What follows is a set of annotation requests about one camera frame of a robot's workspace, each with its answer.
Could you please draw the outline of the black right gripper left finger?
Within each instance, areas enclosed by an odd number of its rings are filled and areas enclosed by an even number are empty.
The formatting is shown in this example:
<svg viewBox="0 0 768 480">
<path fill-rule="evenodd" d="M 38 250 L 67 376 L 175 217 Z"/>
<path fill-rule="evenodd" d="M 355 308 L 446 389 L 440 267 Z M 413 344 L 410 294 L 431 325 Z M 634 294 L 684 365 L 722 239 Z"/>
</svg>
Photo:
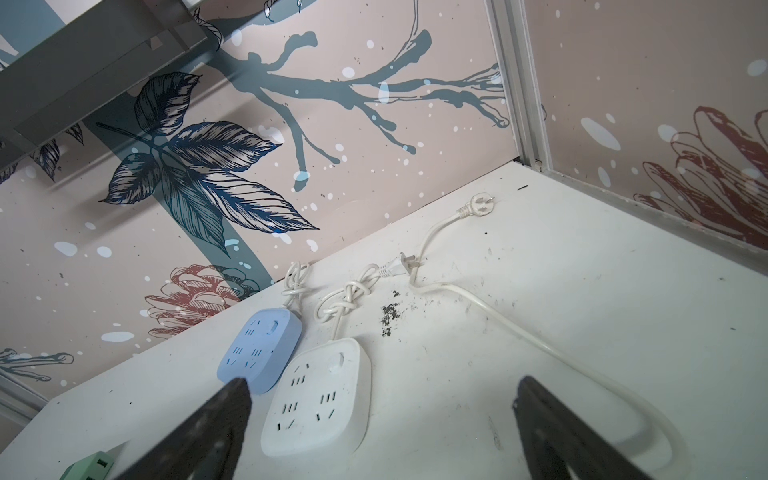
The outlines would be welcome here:
<svg viewBox="0 0 768 480">
<path fill-rule="evenodd" d="M 120 479 L 232 479 L 252 400 L 247 382 L 228 382 Z"/>
</svg>

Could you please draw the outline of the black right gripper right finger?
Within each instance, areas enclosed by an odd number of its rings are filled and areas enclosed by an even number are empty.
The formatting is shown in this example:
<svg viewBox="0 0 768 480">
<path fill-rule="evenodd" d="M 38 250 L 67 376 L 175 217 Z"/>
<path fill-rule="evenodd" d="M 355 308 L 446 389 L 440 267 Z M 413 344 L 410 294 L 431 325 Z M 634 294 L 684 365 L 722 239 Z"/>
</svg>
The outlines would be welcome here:
<svg viewBox="0 0 768 480">
<path fill-rule="evenodd" d="M 519 382 L 512 409 L 534 480 L 649 477 L 531 376 Z"/>
</svg>

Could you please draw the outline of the light green charger plug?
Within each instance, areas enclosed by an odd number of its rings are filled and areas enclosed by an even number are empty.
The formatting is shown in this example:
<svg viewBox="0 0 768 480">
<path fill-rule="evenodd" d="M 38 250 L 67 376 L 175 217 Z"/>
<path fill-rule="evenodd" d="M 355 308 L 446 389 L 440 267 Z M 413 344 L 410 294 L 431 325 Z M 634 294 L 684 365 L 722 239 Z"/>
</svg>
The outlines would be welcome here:
<svg viewBox="0 0 768 480">
<path fill-rule="evenodd" d="M 105 480 L 113 465 L 110 454 L 97 451 L 68 466 L 60 480 Z"/>
</svg>

